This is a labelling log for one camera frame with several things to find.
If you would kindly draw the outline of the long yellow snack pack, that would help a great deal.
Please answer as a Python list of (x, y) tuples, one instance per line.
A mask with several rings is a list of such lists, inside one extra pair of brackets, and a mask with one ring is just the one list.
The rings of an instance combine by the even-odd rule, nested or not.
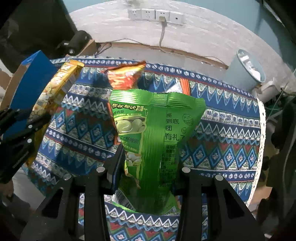
[(76, 82), (83, 67), (84, 64), (76, 60), (70, 60), (61, 66), (39, 96), (28, 123), (32, 123), (44, 114), (53, 116), (65, 95)]

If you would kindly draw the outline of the green pea snack bag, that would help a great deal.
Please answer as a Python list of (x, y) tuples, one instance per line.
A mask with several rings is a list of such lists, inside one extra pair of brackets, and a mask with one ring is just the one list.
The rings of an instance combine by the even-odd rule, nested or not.
[(171, 186), (180, 149), (201, 120), (204, 99), (130, 89), (112, 91), (109, 102), (125, 150), (120, 191), (137, 212), (167, 212), (176, 205)]

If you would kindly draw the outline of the red orange fries bag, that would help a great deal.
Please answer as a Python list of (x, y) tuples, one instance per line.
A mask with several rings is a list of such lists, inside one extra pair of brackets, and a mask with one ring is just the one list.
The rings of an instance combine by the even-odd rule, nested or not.
[(130, 90), (137, 88), (137, 82), (142, 76), (146, 62), (121, 64), (105, 70), (109, 84), (113, 90)]

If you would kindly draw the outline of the orange white snack bag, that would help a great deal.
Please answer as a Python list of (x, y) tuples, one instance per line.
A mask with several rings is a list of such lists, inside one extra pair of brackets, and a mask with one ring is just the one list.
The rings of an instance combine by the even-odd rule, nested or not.
[(177, 79), (175, 84), (172, 85), (172, 87), (170, 87), (166, 92), (177, 92), (185, 95), (191, 95), (189, 80), (184, 78)]

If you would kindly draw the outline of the blue cardboard box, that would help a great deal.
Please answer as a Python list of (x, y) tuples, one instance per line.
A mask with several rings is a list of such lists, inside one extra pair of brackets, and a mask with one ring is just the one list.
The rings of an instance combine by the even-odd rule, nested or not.
[(10, 79), (1, 109), (29, 109), (32, 112), (40, 94), (56, 72), (57, 68), (42, 51), (27, 57)]

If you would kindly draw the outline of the patterned blue table cloth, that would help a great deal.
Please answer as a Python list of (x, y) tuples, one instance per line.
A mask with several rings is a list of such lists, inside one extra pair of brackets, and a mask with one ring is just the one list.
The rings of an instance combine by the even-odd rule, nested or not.
[[(64, 97), (41, 142), (35, 161), (23, 170), (44, 194), (67, 173), (86, 175), (104, 164), (117, 149), (117, 132), (107, 110), (111, 86), (105, 70), (125, 60), (80, 57), (84, 68)], [(184, 166), (202, 176), (222, 175), (249, 205), (259, 179), (264, 148), (265, 113), (261, 102), (244, 90), (209, 76), (178, 67), (148, 63), (138, 87), (151, 92), (178, 91), (203, 98), (206, 110), (191, 138), (181, 149)], [(137, 213), (117, 193), (105, 197), (112, 240), (175, 240), (179, 211), (164, 216)]]

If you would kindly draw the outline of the pale blue waste bin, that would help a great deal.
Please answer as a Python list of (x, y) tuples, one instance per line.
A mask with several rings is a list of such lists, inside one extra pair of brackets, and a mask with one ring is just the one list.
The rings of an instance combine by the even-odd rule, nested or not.
[(251, 92), (265, 80), (266, 74), (262, 65), (249, 52), (239, 49), (226, 70), (223, 81), (240, 90)]

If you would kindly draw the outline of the white wall socket strip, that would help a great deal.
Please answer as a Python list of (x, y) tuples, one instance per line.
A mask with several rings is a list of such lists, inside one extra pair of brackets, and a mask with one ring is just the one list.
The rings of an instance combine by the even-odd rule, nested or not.
[(160, 21), (164, 18), (168, 23), (182, 25), (184, 14), (164, 9), (128, 9), (128, 17), (131, 20)]

